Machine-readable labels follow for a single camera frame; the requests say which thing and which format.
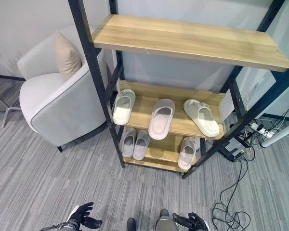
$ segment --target robotic arm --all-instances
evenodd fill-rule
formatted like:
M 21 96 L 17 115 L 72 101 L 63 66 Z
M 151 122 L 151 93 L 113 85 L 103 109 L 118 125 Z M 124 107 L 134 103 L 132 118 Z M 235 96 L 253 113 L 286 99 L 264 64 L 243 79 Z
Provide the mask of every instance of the robotic arm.
M 210 231 L 208 224 L 196 213 L 189 213 L 188 218 L 181 217 L 178 214 L 172 214 L 173 220 L 188 228 L 188 231 Z
M 48 231 L 57 229 L 58 231 L 81 231 L 80 225 L 83 225 L 89 229 L 98 229 L 102 225 L 101 220 L 88 217 L 92 210 L 93 202 L 86 203 L 82 206 L 77 205 L 71 214 L 69 215 L 67 222 L 60 223 L 41 229 L 40 231 Z

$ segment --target gray carpet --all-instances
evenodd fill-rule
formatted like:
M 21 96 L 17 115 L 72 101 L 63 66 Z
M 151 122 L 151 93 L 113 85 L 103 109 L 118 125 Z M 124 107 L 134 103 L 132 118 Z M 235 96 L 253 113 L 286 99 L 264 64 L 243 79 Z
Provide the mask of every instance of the gray carpet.
M 0 96 L 14 103 L 21 84 L 0 79 Z M 74 205 L 89 201 L 95 202 L 91 216 L 104 222 L 101 231 L 124 231 L 129 217 L 136 219 L 138 230 L 152 231 L 162 208 L 185 216 L 194 211 L 214 230 L 211 209 L 239 172 L 239 163 L 220 154 L 186 180 L 154 168 L 122 169 L 103 126 L 59 153 L 29 128 L 21 112 L 9 115 L 6 128 L 1 128 L 2 118 L 0 113 L 0 231 L 37 231 L 65 221 Z M 289 231 L 289 138 L 255 150 L 230 211 L 250 214 L 247 230 Z

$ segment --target beige pillow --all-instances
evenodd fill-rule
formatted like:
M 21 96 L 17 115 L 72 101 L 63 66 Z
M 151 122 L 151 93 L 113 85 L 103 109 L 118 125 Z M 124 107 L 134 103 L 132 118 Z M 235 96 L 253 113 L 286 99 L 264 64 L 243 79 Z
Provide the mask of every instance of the beige pillow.
M 54 53 L 62 78 L 69 80 L 80 68 L 81 59 L 77 48 L 59 31 L 55 34 Z

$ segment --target shoe rack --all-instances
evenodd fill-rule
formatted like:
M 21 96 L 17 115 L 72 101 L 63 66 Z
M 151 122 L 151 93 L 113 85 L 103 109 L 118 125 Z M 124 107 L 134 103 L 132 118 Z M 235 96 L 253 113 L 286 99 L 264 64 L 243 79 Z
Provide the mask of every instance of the shoe rack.
M 176 163 L 182 138 L 184 136 L 200 137 L 201 156 L 182 175 L 182 179 L 185 179 L 217 151 L 224 150 L 232 138 L 236 137 L 246 125 L 289 87 L 289 60 L 266 33 L 284 1 L 273 0 L 257 31 L 252 31 L 227 26 L 118 15 L 117 1 L 109 0 L 111 15 L 92 34 L 90 34 L 83 1 L 68 0 L 68 2 L 122 167 L 125 167 L 126 163 L 133 163 L 182 171 Z M 104 88 L 96 58 L 99 49 L 116 50 L 117 55 L 118 64 L 106 88 Z M 230 90 L 238 122 L 228 131 L 224 128 L 219 112 L 219 103 L 224 97 L 223 93 L 168 88 L 123 80 L 124 65 L 121 51 L 235 65 L 221 92 Z M 271 70 L 276 80 L 267 93 L 248 111 L 245 109 L 236 83 L 236 77 L 243 66 Z M 152 140 L 145 159 L 142 161 L 125 159 L 121 153 L 119 141 L 124 127 L 121 126 L 119 132 L 116 132 L 109 102 L 118 79 L 120 79 L 121 90 L 132 89 L 136 94 L 131 118 L 126 125 L 128 127 L 148 129 L 153 106 L 159 99 L 169 98 L 176 104 L 168 136 L 162 141 Z M 220 125 L 220 134 L 214 138 L 216 142 L 209 150 L 205 148 L 206 137 L 183 110 L 183 102 L 187 99 L 197 99 L 207 103 Z
M 178 166 L 181 142 L 184 137 L 218 140 L 224 135 L 223 121 L 219 111 L 219 103 L 225 96 L 224 93 L 170 88 L 125 80 L 119 80 L 119 85 L 120 90 L 131 89 L 136 94 L 131 117 L 126 127 L 148 130 L 155 103 L 165 98 L 171 99 L 175 103 L 175 111 L 167 137 L 159 141 L 151 139 L 144 159 L 137 161 L 132 157 L 124 157 L 123 159 L 127 163 L 186 172 Z M 212 115 L 220 126 L 220 133 L 217 137 L 211 138 L 203 135 L 197 125 L 188 117 L 183 109 L 183 104 L 188 99 L 197 99 L 209 104 Z

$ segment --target chair leg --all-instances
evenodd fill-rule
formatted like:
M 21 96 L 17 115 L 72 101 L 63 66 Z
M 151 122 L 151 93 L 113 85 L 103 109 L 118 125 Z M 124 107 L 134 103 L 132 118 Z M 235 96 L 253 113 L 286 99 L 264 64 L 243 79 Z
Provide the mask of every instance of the chair leg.
M 61 146 L 57 147 L 57 149 L 59 150 L 59 152 L 63 152 Z

